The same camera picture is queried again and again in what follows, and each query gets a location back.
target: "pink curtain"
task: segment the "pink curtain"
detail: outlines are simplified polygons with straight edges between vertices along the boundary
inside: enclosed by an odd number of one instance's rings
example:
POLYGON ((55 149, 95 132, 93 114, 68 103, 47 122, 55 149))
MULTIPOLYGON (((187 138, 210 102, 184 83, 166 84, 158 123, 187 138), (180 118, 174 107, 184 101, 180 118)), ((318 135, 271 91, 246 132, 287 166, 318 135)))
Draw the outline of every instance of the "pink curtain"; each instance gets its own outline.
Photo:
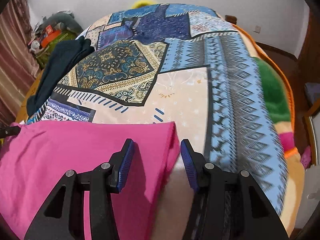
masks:
POLYGON ((0 14, 0 123, 14 121, 39 65, 27 44, 32 28, 27 0, 10 0, 0 14))

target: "electrical socket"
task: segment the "electrical socket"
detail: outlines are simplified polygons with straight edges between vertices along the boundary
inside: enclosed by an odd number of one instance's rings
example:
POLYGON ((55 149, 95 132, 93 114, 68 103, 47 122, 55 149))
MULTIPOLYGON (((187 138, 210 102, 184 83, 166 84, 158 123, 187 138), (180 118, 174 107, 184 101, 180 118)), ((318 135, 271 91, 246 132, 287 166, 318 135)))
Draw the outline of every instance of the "electrical socket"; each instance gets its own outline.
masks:
POLYGON ((261 27, 257 25, 257 26, 254 28, 254 32, 255 32, 255 33, 260 33, 260 31, 261 31, 261 27))

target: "brown floor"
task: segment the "brown floor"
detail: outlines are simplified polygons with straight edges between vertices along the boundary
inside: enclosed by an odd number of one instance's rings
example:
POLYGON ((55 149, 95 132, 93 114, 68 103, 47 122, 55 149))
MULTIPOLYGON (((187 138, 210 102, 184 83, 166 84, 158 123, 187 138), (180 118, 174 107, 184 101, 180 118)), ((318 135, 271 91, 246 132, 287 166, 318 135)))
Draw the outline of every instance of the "brown floor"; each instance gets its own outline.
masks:
POLYGON ((309 110, 307 99, 304 95, 304 75, 299 70, 298 63, 294 60, 270 50, 265 49, 264 51, 279 66, 290 83, 296 112, 294 139, 298 151, 302 154, 308 146, 308 134, 303 116, 309 110))

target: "silver screw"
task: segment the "silver screw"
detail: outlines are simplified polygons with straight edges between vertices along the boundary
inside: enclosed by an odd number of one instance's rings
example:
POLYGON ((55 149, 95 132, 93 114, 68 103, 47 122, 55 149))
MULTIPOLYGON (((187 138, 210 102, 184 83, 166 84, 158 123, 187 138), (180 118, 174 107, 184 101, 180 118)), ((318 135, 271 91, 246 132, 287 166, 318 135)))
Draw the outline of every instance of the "silver screw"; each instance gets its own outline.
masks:
POLYGON ((249 177, 249 175, 250 175, 250 173, 246 170, 241 171, 240 174, 244 177, 249 177))
POLYGON ((75 172, 73 170, 69 170, 66 172, 67 177, 71 177, 73 174, 75 174, 75 172))
POLYGON ((214 165, 212 163, 206 163, 204 165, 208 170, 212 170, 214 168, 214 165))
POLYGON ((110 166, 111 166, 110 163, 103 163, 103 164, 101 164, 101 168, 103 168, 104 170, 107 169, 107 168, 109 168, 110 166))

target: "green fabric patch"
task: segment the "green fabric patch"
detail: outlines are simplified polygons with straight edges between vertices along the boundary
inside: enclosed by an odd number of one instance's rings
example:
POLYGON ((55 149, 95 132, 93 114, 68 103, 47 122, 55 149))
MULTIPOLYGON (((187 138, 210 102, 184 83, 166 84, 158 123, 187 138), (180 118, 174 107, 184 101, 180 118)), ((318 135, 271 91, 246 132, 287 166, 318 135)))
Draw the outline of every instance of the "green fabric patch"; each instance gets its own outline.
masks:
POLYGON ((291 114, 283 81, 265 61, 253 57, 259 66, 264 100, 273 123, 290 122, 291 114))

